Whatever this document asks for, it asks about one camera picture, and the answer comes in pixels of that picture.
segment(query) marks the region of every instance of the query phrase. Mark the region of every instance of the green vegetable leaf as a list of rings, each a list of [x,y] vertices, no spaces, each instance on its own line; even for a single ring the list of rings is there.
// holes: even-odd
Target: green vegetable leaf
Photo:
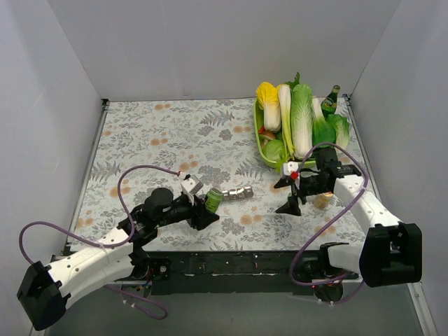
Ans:
[[[281,112],[281,139],[285,144],[285,155],[291,158],[294,155],[294,145],[291,136],[291,89],[289,86],[282,84],[279,85],[278,90]]]
[[[312,96],[313,90],[306,84],[294,87],[291,100],[290,124],[294,144],[294,156],[301,159],[312,147]]]
[[[300,73],[296,73],[293,82],[285,82],[285,84],[289,85],[289,87],[293,90],[296,85],[300,84]]]
[[[262,148],[262,153],[271,161],[278,162],[284,156],[284,144],[281,140],[271,140]]]
[[[339,114],[328,115],[327,121],[336,131],[335,143],[345,149],[349,145],[350,141],[349,121],[346,117],[342,117]]]
[[[333,126],[325,120],[322,114],[321,103],[317,98],[313,98],[313,146],[321,142],[334,143],[336,132]]]

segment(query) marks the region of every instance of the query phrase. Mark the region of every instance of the small jar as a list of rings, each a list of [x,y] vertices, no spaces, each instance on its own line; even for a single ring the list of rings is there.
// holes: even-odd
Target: small jar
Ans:
[[[319,194],[314,198],[313,204],[317,209],[323,210],[329,205],[332,197],[333,197],[332,192],[325,192],[323,194]]]

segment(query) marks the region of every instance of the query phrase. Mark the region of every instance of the cable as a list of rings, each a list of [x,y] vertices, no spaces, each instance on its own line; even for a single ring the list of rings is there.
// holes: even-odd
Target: cable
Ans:
[[[57,230],[59,232],[62,232],[64,234],[66,234],[69,237],[77,239],[80,242],[83,242],[84,244],[87,244],[87,245],[91,245],[93,247],[102,247],[102,248],[104,247],[104,248],[111,249],[113,247],[122,246],[122,245],[126,244],[129,240],[131,240],[132,236],[135,233],[135,225],[134,225],[134,220],[132,219],[131,213],[130,213],[129,209],[126,206],[125,201],[123,200],[123,195],[121,194],[121,182],[124,179],[124,177],[126,175],[128,175],[130,172],[133,172],[134,170],[140,169],[140,168],[152,168],[152,169],[160,170],[161,172],[165,172],[165,173],[168,173],[168,174],[173,174],[173,175],[176,175],[176,176],[179,176],[179,174],[180,174],[179,172],[175,172],[175,171],[172,171],[172,170],[169,170],[169,169],[165,169],[165,168],[160,168],[160,167],[157,167],[157,166],[153,166],[151,164],[141,164],[139,166],[135,166],[135,167],[129,168],[127,171],[125,171],[122,174],[122,176],[118,180],[118,198],[120,200],[120,203],[121,203],[123,209],[125,210],[125,213],[126,213],[127,217],[129,218],[129,222],[130,222],[130,225],[131,225],[131,232],[130,232],[128,238],[126,238],[125,240],[123,240],[123,241],[121,241],[119,243],[99,244],[99,243],[95,243],[93,241],[89,241],[89,240],[87,240],[85,238],[82,238],[81,236],[78,236],[77,234],[71,233],[70,231],[65,230],[62,227],[59,227],[59,226],[57,226],[55,224],[52,224],[52,223],[49,223],[49,222],[44,222],[44,221],[36,221],[36,222],[32,222],[30,224],[25,225],[22,228],[22,230],[20,231],[20,234],[19,234],[19,249],[20,249],[20,252],[22,252],[22,255],[26,259],[26,261],[28,263],[30,263],[30,264],[33,264],[33,261],[31,260],[31,258],[25,252],[25,249],[24,249],[24,246],[23,246],[23,235],[24,235],[26,230],[28,230],[31,226],[35,226],[35,225],[48,226],[49,228],[53,228],[53,229],[55,229],[55,230]]]
[[[138,310],[141,310],[143,313],[149,315],[153,319],[163,320],[163,319],[165,319],[168,316],[167,308],[165,308],[165,306],[163,306],[161,303],[159,303],[157,301],[153,301],[153,300],[148,299],[146,297],[142,297],[142,296],[139,296],[137,294],[133,294],[131,292],[127,292],[126,290],[121,290],[121,289],[114,288],[111,285],[105,285],[105,287],[107,289],[110,289],[111,291],[114,291],[114,292],[117,292],[117,293],[120,293],[120,294],[125,294],[125,295],[128,295],[128,296],[132,297],[132,298],[135,298],[135,299],[138,299],[138,300],[141,300],[141,301],[145,301],[145,302],[149,302],[149,303],[157,306],[158,308],[160,308],[163,311],[163,313],[164,313],[163,315],[155,315],[154,313],[151,313],[149,310],[147,310],[145,307],[142,307],[140,304],[131,304],[131,303],[129,303],[129,305],[131,305],[131,307],[135,307]]]
[[[302,160],[302,163],[299,166],[299,169],[297,170],[298,173],[300,173],[301,168],[303,167],[304,163],[309,159],[309,157],[312,155],[312,153],[320,146],[322,145],[327,145],[327,146],[333,146],[337,149],[339,149],[340,151],[342,151],[345,155],[347,155],[352,161],[353,163],[359,168],[359,170],[361,171],[361,174],[363,175],[364,181],[363,181],[363,188],[359,191],[359,193],[357,194],[357,196],[355,196],[355,198],[353,198],[353,200],[348,203],[345,208],[343,210],[341,210],[335,217],[333,217],[330,221],[328,221],[327,224],[325,224],[318,232],[316,232],[316,234],[311,237],[305,244],[304,246],[302,246],[302,248],[297,252],[297,254],[295,255],[290,267],[289,267],[289,277],[291,279],[291,281],[299,286],[316,286],[316,285],[325,285],[325,284],[331,284],[336,280],[342,280],[343,278],[347,277],[350,275],[350,273],[346,273],[346,274],[342,274],[339,276],[336,276],[334,278],[331,278],[329,280],[323,280],[323,281],[317,281],[317,282],[301,282],[298,281],[296,279],[294,279],[294,269],[296,264],[298,263],[300,256],[303,254],[303,252],[305,251],[305,249],[314,241],[316,240],[316,238],[322,234],[322,232],[324,232],[325,230],[327,230],[333,223],[335,223],[337,220],[339,220],[345,213],[347,213],[352,206],[363,196],[364,192],[365,192],[365,188],[368,186],[368,182],[369,182],[369,176],[367,174],[367,172],[364,170],[364,168],[361,166],[361,164],[356,161],[356,159],[350,154],[348,153],[346,150],[344,150],[342,147],[334,144],[334,143],[330,143],[330,142],[323,142],[323,143],[319,143],[317,145],[315,145],[313,148],[311,148],[308,153],[305,155],[304,159]],[[362,281],[359,286],[356,288],[356,290],[354,290],[350,295],[348,295],[347,297],[345,297],[344,299],[341,299],[339,301],[333,302],[334,304],[340,304],[340,303],[344,303],[348,300],[350,300],[355,294],[357,294],[357,292],[361,289],[361,287],[363,286],[364,281]]]

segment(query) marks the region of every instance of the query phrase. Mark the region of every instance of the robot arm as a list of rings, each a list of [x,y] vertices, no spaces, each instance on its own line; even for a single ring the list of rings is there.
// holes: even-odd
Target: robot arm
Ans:
[[[316,152],[319,171],[301,177],[298,163],[283,165],[282,178],[276,188],[291,186],[288,202],[277,210],[280,214],[300,216],[298,199],[332,192],[349,204],[363,188],[361,173],[353,165],[342,165],[332,148]],[[366,237],[362,244],[328,243],[319,251],[320,264],[326,274],[346,270],[360,274],[370,287],[406,284],[421,279],[421,231],[415,224],[404,224],[369,191],[351,207],[351,212]]]
[[[194,176],[181,182],[182,194],[173,199],[166,188],[155,189],[144,204],[131,211],[134,235],[114,248],[87,247],[46,266],[38,261],[29,266],[17,298],[36,330],[58,321],[65,311],[83,296],[117,279],[132,276],[151,261],[142,249],[157,237],[158,228],[187,220],[192,228],[202,230],[219,216],[207,210],[206,200],[196,197],[202,183]],[[128,219],[102,237],[98,243],[108,245],[129,237]]]

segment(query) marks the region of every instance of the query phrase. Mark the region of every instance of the floral tablecloth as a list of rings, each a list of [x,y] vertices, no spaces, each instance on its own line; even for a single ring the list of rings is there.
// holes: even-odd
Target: floral tablecloth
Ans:
[[[302,216],[279,215],[288,188],[274,189],[279,175],[261,160],[253,126],[254,99],[197,101],[130,101],[109,106],[90,172],[76,227],[72,230],[97,240],[125,218],[117,194],[120,175],[135,165],[152,164],[196,175],[204,184],[221,190],[252,186],[251,199],[222,203],[220,220],[203,231],[186,222],[159,229],[146,245],[152,251],[297,250],[344,206],[336,197],[325,210],[310,199]],[[337,113],[349,116],[339,99]],[[364,163],[350,124],[348,151]],[[343,163],[350,160],[339,156]],[[142,203],[157,187],[168,187],[177,197],[180,181],[154,169],[140,169],[123,181],[129,208]],[[361,242],[364,234],[349,213],[328,228],[311,246],[324,242]],[[73,241],[72,251],[82,247]]]

